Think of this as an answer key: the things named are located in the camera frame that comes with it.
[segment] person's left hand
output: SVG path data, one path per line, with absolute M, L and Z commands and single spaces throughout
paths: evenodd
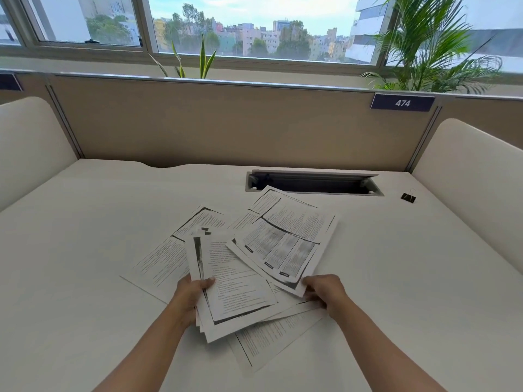
M 196 322 L 196 310 L 194 307 L 198 303 L 202 289 L 210 288 L 214 281 L 214 277 L 203 281 L 192 281 L 190 274 L 178 281 L 178 287 L 169 305 L 175 309 L 176 315 L 180 317 L 184 330 Z

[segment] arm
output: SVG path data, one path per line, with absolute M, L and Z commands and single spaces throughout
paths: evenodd
M 317 275 L 303 283 L 306 298 L 325 302 L 373 392 L 445 392 L 347 296 L 339 277 Z
M 194 323 L 202 289 L 214 278 L 191 282 L 190 275 L 178 282 L 174 297 L 140 341 L 93 392 L 157 392 L 173 361 L 185 329 Z

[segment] blue sky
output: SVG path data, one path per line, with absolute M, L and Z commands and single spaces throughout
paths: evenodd
M 310 34 L 326 34 L 338 28 L 338 35 L 349 35 L 358 0 L 149 0 L 154 18 L 181 15 L 181 6 L 193 4 L 206 18 L 224 25 L 253 23 L 272 30 L 273 20 L 301 20 Z

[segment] black binder clip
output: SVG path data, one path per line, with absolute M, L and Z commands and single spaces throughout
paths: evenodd
M 414 201 L 416 199 L 416 197 L 413 197 L 412 195 L 407 194 L 406 192 L 403 193 L 401 198 L 402 198 L 402 200 L 406 200 L 407 202 L 410 202 L 410 203 L 414 203 Z

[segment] desk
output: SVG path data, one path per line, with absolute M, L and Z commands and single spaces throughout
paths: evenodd
M 96 386 L 164 308 L 118 274 L 200 203 L 251 204 L 251 169 L 82 159 L 0 213 L 1 389 Z M 384 197 L 297 196 L 341 215 L 317 272 L 338 274 L 449 391 L 521 390 L 523 278 L 411 175 L 378 173 Z M 400 200 L 410 189 L 414 204 Z M 253 378 L 242 377 L 225 340 L 207 345 L 191 328 L 162 390 L 369 387 L 342 333 L 324 319 Z

